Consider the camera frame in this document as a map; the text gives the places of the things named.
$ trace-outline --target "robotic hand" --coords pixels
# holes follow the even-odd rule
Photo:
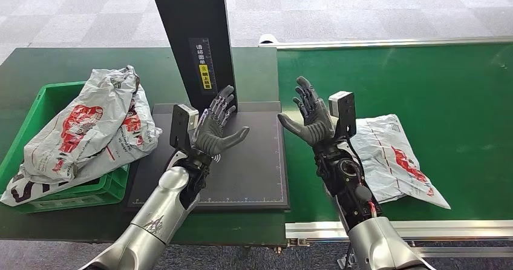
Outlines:
[[[297,83],[301,100],[294,97],[293,101],[304,124],[283,113],[278,119],[284,128],[312,147],[317,175],[324,181],[325,192],[339,214],[360,269],[434,269],[410,249],[386,217],[380,216],[381,207],[365,182],[362,162],[350,142],[356,134],[353,93],[340,91],[329,97],[330,113],[338,117],[334,130],[324,101],[310,82],[300,76]]]
[[[221,90],[205,109],[175,105],[170,143],[175,148],[165,172],[151,196],[125,232],[109,248],[80,270],[149,270],[171,241],[184,219],[196,207],[206,186],[212,158],[246,138],[249,128],[223,137],[223,128],[235,106],[234,88]]]

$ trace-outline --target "green plastic crate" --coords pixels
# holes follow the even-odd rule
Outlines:
[[[23,161],[23,147],[80,93],[84,82],[67,82],[43,86],[32,103],[4,161],[0,164],[0,191],[18,172]],[[57,209],[118,203],[125,195],[128,165],[90,182],[14,206],[20,212],[54,211]]]

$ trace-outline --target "metal bracket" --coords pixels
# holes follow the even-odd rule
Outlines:
[[[347,258],[347,256],[344,255],[342,258],[337,260],[338,266],[342,270],[345,270],[344,267],[345,267],[345,259],[346,258]],[[349,261],[347,263],[346,269],[351,269],[351,270],[359,269],[358,262],[356,262],[356,256],[352,253],[352,250],[351,250],[351,253],[349,253]]]
[[[287,239],[287,247],[294,246],[310,246],[310,242],[307,239]]]

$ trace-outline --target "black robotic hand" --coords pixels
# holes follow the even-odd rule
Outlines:
[[[217,94],[210,107],[204,110],[194,132],[193,147],[208,156],[214,157],[239,144],[249,132],[249,127],[242,127],[235,134],[223,137],[224,125],[235,111],[234,105],[226,109],[234,99],[233,92],[234,87],[229,85]]]
[[[314,146],[322,140],[332,138],[335,130],[323,99],[317,95],[310,82],[302,76],[296,81],[299,84],[296,92],[301,100],[294,97],[292,101],[298,105],[304,123],[301,125],[283,113],[278,114],[278,119],[283,127],[306,141],[308,145]]]

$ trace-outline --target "gray carpet floor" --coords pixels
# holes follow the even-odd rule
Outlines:
[[[226,0],[233,46],[512,36],[513,0]],[[153,0],[0,0],[0,63],[16,47],[168,47]],[[0,241],[0,270],[77,269],[108,245]],[[170,246],[156,269],[338,269],[346,243]],[[439,270],[513,269],[497,258],[429,259]]]
[[[0,241],[1,270],[73,270],[108,244]],[[236,246],[170,246],[155,270],[337,270],[348,243],[312,243],[282,254],[268,248]],[[505,242],[417,242],[417,246],[513,246]],[[513,258],[427,258],[437,270],[512,270]]]

